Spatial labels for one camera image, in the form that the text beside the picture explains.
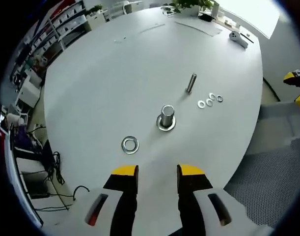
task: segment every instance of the table surface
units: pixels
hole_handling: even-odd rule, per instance
[[[169,235],[182,227],[177,164],[201,168],[223,188],[245,154],[260,108],[257,38],[245,50],[215,23],[201,21],[222,29],[211,37],[175,17],[159,8],[119,17],[73,43],[47,71],[47,133],[70,189],[103,187],[115,168],[139,165],[133,235]],[[186,95],[192,73],[197,79]],[[224,101],[199,109],[198,100],[210,92]],[[166,104],[175,108],[170,132],[156,126]],[[121,149],[126,136],[139,140],[133,155]]]

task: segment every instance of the floor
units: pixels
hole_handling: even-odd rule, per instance
[[[276,102],[277,99],[273,92],[270,90],[269,86],[263,82],[261,104],[270,105]],[[31,114],[31,118],[29,119],[28,131],[32,131],[36,124],[46,126],[44,115],[44,87],[41,90],[40,100],[36,104],[33,113]],[[47,141],[46,129],[36,130],[35,136],[42,144],[44,144]]]

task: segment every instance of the white round table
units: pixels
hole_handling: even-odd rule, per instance
[[[181,228],[177,164],[201,168],[223,188],[256,126],[263,77],[258,40],[245,50],[227,29],[201,24],[222,32],[211,37],[176,24],[159,8],[119,17],[73,43],[47,71],[47,133],[70,189],[103,187],[114,169],[139,165],[133,235]],[[197,79],[186,95],[192,73]],[[224,101],[198,108],[211,92]],[[162,132],[156,119],[167,104],[176,126]],[[121,148],[126,136],[139,141],[133,155]]]

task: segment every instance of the small white device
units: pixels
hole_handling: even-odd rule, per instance
[[[230,40],[234,41],[235,43],[238,43],[239,45],[241,45],[244,48],[248,47],[248,43],[246,41],[244,41],[240,34],[236,31],[233,31],[229,34],[229,38]]]

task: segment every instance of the metal cylinder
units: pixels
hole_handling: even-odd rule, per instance
[[[190,78],[188,87],[186,88],[186,92],[187,92],[188,94],[191,93],[192,87],[193,87],[193,84],[194,84],[196,78],[197,78],[197,75],[196,75],[195,73],[193,73],[192,76],[191,76],[191,78]]]
[[[173,117],[175,114],[175,110],[170,105],[165,105],[161,111],[161,126],[170,127],[173,124]]]

